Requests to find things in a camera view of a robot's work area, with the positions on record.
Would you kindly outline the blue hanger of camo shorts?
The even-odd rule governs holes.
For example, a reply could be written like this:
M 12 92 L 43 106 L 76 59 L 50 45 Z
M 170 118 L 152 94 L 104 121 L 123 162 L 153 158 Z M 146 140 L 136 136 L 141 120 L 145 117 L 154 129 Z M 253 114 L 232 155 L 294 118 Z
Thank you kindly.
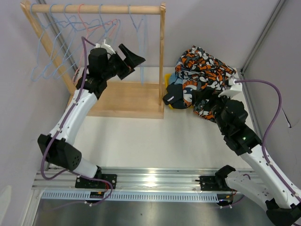
M 131 5 L 128 5 L 128 11 L 129 11 L 130 19 L 131 19 L 134 29 L 136 31 L 139 54 L 142 57 L 145 57 L 146 56 L 146 45 L 147 45 L 147 31 L 148 31 L 147 16 L 142 15 L 139 22 L 136 23 L 132 16 Z

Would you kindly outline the black orange camo shorts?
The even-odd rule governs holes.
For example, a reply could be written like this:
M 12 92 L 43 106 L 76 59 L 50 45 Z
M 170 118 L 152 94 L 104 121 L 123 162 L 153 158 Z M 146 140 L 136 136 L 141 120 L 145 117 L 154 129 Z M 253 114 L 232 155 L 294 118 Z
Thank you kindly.
M 226 89 L 226 81 L 237 73 L 234 68 L 208 54 L 201 47 L 192 46 L 184 51 L 181 56 L 190 57 L 189 63 L 194 66 L 192 70 L 199 73 L 196 90 L 213 88 L 217 91 L 224 91 Z M 203 119 L 215 122 L 214 117 Z

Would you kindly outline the blue orange patterned shorts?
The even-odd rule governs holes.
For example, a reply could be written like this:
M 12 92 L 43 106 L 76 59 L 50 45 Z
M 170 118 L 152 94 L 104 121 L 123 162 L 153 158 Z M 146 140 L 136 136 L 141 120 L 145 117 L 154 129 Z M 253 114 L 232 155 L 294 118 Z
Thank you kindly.
M 175 67 L 176 81 L 182 82 L 183 102 L 186 108 L 192 105 L 192 91 L 197 89 L 199 73 L 192 70 L 193 64 L 189 63 L 189 56 L 181 56 Z

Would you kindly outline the blue hanger of patterned shorts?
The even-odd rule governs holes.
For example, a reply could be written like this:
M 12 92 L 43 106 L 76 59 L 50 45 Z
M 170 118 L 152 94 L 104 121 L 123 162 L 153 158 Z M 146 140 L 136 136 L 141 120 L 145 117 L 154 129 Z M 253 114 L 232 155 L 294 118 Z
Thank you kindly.
M 117 40 L 117 35 L 121 26 L 121 20 L 120 19 L 112 19 L 108 22 L 104 22 L 103 18 L 102 18 L 102 6 L 103 4 L 99 5 L 99 19 L 100 19 L 100 23 L 99 25 L 95 25 L 92 28 L 87 28 L 87 36 L 89 36 L 90 33 L 93 33 L 95 31 L 97 31 L 100 28 L 104 29 L 104 34 L 101 37 L 101 40 L 106 40 L 106 43 L 111 45 L 111 46 L 115 46 L 116 40 Z

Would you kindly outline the pink wire hanger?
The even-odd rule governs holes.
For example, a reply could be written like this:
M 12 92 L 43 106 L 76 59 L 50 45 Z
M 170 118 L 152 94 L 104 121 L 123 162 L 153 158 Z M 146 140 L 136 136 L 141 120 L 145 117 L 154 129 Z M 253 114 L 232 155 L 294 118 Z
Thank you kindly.
M 109 34 L 109 37 L 110 37 L 110 36 L 113 34 L 113 32 L 115 31 L 117 25 L 119 25 L 118 20 L 117 20 L 117 19 L 113 19 L 113 20 L 111 20 L 111 21 L 109 21 L 109 22 L 106 22 L 106 23 L 102 22 L 101 25 L 97 25 L 96 27 L 89 28 L 88 25 L 87 25 L 87 23 L 84 22 L 84 20 L 82 19 L 81 15 L 80 15 L 80 9 L 81 9 L 81 7 L 84 6 L 84 5 L 85 5 L 85 4 L 80 4 L 80 5 L 78 6 L 77 14 L 78 14 L 78 17 L 79 17 L 79 19 L 80 19 L 82 25 L 84 26 L 84 28 L 85 28 L 85 30 L 86 30 L 86 39 L 88 38 L 88 36 L 89 36 L 89 34 L 90 34 L 91 32 L 93 32 L 93 31 L 95 31 L 95 30 L 97 30 L 97 29 L 99 29 L 99 28 L 104 28 L 104 30 L 105 30 L 105 36 L 106 36 L 106 35 L 108 34 L 109 30 L 110 30 L 110 28 L 108 28 L 108 29 L 106 28 L 106 25 L 112 25 L 112 27 L 113 27 L 112 32 Z M 83 58 L 83 57 L 84 57 L 84 51 L 81 52 L 80 59 L 79 59 L 79 66 L 77 67 L 77 69 L 76 69 L 76 71 L 75 71 L 75 74 L 74 74 L 74 76 L 73 76 L 73 78 L 72 78 L 72 81 L 73 81 L 74 84 L 76 84 L 77 81 L 79 80 L 79 79 L 78 79 L 78 75 L 79 75 L 79 70 L 80 70 L 81 61 L 82 61 L 82 58 Z

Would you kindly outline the dark grey shorts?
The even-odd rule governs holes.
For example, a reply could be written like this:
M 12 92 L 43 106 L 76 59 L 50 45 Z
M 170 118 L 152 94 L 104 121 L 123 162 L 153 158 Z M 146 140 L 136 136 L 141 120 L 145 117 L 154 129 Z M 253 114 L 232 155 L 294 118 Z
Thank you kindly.
M 165 105 L 170 105 L 173 109 L 190 107 L 184 102 L 182 84 L 175 84 L 174 82 L 169 84 L 162 99 Z

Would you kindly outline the blue hanger of dark shorts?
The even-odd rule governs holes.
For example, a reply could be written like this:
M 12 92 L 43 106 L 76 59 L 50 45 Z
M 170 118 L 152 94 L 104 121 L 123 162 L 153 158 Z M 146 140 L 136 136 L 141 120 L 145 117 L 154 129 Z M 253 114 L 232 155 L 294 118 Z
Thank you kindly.
M 83 4 L 78 5 L 75 11 L 67 12 L 66 9 L 71 6 L 72 4 L 67 4 L 63 7 L 62 14 L 64 19 L 57 20 L 55 16 L 53 19 L 59 28 L 56 39 L 63 54 L 63 62 L 60 67 L 68 63 L 69 66 L 64 70 L 64 73 L 73 72 L 72 81 L 75 82 L 78 79 L 81 63 L 85 56 L 80 36 L 85 36 L 86 39 L 89 39 L 96 30 L 103 27 L 103 24 L 101 19 L 84 21 L 80 15 L 80 9 L 84 6 Z

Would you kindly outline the blue hanger of orange shorts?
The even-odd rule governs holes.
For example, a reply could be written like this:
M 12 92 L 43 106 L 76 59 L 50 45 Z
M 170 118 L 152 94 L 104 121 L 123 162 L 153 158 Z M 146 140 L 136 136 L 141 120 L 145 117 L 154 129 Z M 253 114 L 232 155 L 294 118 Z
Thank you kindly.
M 76 37 L 76 22 L 77 19 L 74 15 L 68 16 L 68 15 L 56 15 L 52 13 L 51 11 L 46 12 L 50 16 L 50 18 L 53 21 L 56 21 L 56 28 L 54 30 L 61 34 L 57 37 L 55 40 L 55 35 L 50 30 L 50 33 L 53 36 L 53 44 L 55 44 L 55 51 L 54 54 L 58 54 L 58 56 L 53 56 L 52 59 L 61 59 L 61 63 L 57 67 L 57 69 L 63 69 L 63 72 L 65 74 L 69 74 L 70 76 L 73 76 L 78 63 L 76 59 L 73 57 L 73 50 L 72 50 L 72 42 Z M 58 74 L 58 72 L 55 74 L 55 78 L 58 79 L 61 76 Z

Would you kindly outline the light blue shorts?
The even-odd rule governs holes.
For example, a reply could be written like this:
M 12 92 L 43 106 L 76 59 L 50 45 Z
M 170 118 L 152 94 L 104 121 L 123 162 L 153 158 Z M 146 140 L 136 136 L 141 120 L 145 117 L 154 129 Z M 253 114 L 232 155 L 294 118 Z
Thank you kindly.
M 174 84 L 174 85 L 182 85 L 182 83 L 183 83 L 183 79 L 181 77 L 178 77 L 176 75 L 176 73 L 172 73 L 170 75 L 169 79 L 168 79 L 168 84 L 169 85 L 172 85 L 172 84 Z

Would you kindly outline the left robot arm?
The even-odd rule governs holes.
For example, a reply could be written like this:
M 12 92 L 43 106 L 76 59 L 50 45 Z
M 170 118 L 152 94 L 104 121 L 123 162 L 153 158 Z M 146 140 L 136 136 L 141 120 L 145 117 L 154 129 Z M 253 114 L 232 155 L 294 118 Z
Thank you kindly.
M 73 144 L 87 113 L 107 88 L 107 81 L 115 76 L 122 80 L 145 62 L 145 58 L 131 52 L 123 44 L 119 45 L 119 49 L 125 59 L 107 44 L 95 44 L 89 52 L 84 49 L 85 65 L 72 101 L 56 126 L 47 135 L 41 134 L 38 138 L 43 155 L 42 170 L 48 162 L 62 167 L 63 171 L 86 178 L 85 182 L 91 188 L 101 185 L 101 168 L 85 160 Z

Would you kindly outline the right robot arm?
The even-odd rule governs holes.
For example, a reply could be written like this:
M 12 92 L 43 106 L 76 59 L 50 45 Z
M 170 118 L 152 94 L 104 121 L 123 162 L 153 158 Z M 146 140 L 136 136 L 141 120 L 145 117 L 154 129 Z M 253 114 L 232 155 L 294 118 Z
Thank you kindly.
M 213 114 L 226 145 L 248 163 L 262 180 L 259 185 L 226 165 L 216 172 L 215 186 L 242 193 L 259 205 L 276 226 L 292 226 L 301 218 L 301 190 L 269 156 L 263 142 L 246 125 L 248 113 L 241 101 L 221 96 L 213 89 L 192 92 L 194 106 Z

